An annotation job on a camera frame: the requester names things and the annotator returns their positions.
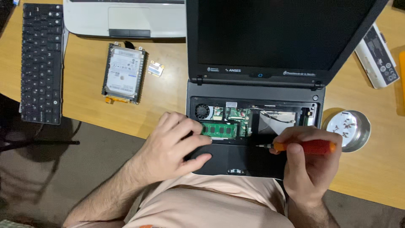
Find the laptop screen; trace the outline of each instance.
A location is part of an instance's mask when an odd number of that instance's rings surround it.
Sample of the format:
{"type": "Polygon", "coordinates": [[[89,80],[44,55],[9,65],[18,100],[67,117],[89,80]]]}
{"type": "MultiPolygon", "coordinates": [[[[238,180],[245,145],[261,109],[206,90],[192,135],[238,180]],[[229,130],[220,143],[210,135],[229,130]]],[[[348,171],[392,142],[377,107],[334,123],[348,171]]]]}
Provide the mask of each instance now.
{"type": "Polygon", "coordinates": [[[200,0],[198,63],[329,70],[375,0],[200,0]]]}

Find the laptop hinge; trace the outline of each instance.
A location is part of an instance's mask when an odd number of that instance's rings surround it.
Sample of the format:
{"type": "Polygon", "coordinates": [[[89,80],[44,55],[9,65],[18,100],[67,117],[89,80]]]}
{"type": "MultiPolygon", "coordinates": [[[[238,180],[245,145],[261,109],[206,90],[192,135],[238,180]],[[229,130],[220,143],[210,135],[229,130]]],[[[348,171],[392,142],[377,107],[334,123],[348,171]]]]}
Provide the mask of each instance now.
{"type": "Polygon", "coordinates": [[[316,90],[320,90],[323,88],[325,88],[325,85],[322,84],[321,81],[317,81],[317,82],[315,82],[315,85],[313,86],[313,88],[311,88],[311,91],[316,91],[316,90]]]}
{"type": "Polygon", "coordinates": [[[203,85],[203,76],[202,75],[197,75],[197,85],[201,86],[203,85]]]}

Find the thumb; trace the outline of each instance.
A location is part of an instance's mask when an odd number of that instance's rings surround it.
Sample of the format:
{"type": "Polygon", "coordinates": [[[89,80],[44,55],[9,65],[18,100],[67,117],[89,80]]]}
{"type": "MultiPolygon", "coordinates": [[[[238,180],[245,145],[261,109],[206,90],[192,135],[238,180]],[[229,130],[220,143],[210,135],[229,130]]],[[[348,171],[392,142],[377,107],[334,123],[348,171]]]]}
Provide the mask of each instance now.
{"type": "Polygon", "coordinates": [[[290,143],[287,146],[287,162],[292,175],[306,175],[304,149],[300,144],[290,143]]]}
{"type": "Polygon", "coordinates": [[[212,157],[211,154],[202,154],[195,159],[191,159],[188,161],[183,162],[183,164],[177,170],[179,175],[185,175],[189,172],[196,171],[201,169],[201,167],[212,157]]]}

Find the screwdriver handle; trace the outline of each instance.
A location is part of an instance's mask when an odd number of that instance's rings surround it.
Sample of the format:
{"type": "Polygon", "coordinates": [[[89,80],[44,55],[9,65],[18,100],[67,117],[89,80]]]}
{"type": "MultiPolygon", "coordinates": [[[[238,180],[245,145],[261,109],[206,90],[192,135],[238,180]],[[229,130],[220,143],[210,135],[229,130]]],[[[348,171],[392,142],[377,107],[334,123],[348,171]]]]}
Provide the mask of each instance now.
{"type": "MultiPolygon", "coordinates": [[[[336,144],[326,140],[311,140],[301,142],[304,153],[311,155],[331,154],[336,151],[336,144]]],[[[286,151],[288,144],[275,142],[273,148],[277,151],[286,151]]]]}

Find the hand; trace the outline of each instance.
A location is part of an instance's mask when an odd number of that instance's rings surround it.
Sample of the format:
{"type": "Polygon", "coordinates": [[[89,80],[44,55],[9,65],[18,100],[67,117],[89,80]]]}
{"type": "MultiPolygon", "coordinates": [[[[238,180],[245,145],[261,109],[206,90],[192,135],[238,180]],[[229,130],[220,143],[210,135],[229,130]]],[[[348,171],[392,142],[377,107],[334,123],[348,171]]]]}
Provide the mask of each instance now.
{"type": "Polygon", "coordinates": [[[145,185],[175,178],[200,169],[211,154],[184,161],[184,156],[199,146],[212,143],[201,135],[202,125],[185,115],[165,112],[143,147],[129,161],[138,170],[136,180],[145,185]]]}
{"type": "Polygon", "coordinates": [[[315,207],[335,177],[342,153],[342,136],[310,127],[288,127],[274,142],[289,143],[287,164],[284,169],[284,187],[297,206],[315,207]],[[327,155],[306,155],[298,143],[310,140],[328,140],[336,144],[336,151],[327,155]]]}

